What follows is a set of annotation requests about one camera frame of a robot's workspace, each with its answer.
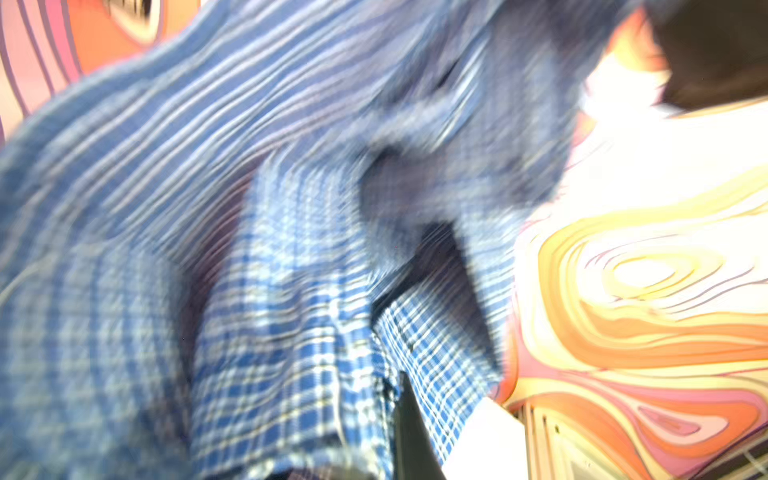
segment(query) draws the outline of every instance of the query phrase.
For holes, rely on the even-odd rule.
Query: blue plaid shirt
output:
[[[216,0],[54,98],[0,154],[0,472],[391,478],[399,371],[445,460],[625,4]]]

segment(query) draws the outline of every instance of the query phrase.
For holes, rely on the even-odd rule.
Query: psychedelic pattern background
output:
[[[0,146],[25,117],[83,75],[174,37],[200,1],[153,0],[147,18],[101,0],[0,2]]]
[[[516,243],[495,393],[632,479],[690,477],[768,422],[768,102],[670,115],[664,69],[637,12],[586,85],[557,200]]]

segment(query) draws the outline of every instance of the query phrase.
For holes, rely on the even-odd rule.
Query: blue and white fabric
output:
[[[55,98],[0,153],[0,472],[392,478],[398,371],[445,460],[626,11],[215,0]]]

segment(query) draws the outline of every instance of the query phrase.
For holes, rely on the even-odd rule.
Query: black object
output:
[[[768,0],[688,0],[649,17],[672,71],[663,102],[695,110],[768,94]]]
[[[400,400],[395,407],[395,478],[445,480],[416,402],[411,381],[400,372]]]

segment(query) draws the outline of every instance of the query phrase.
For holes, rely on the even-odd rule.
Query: pink stripe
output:
[[[72,46],[69,45],[67,28],[64,25],[64,12],[61,10],[61,0],[45,0],[45,10],[48,12],[48,22],[51,25],[53,41],[56,44],[61,63],[64,64],[69,80],[76,81],[80,78],[80,72],[74,63]]]
[[[19,100],[24,102],[27,111],[33,112],[48,101],[51,92],[15,0],[2,2],[2,30],[8,63],[21,96]]]
[[[35,43],[40,50],[40,56],[43,58],[45,70],[51,78],[53,88],[55,91],[62,91],[67,86],[67,81],[61,73],[58,63],[56,63],[56,57],[51,49],[51,44],[48,42],[48,36],[45,34],[45,26],[40,16],[40,5],[38,5],[37,0],[24,0],[24,7],[27,10],[29,25],[35,36]]]

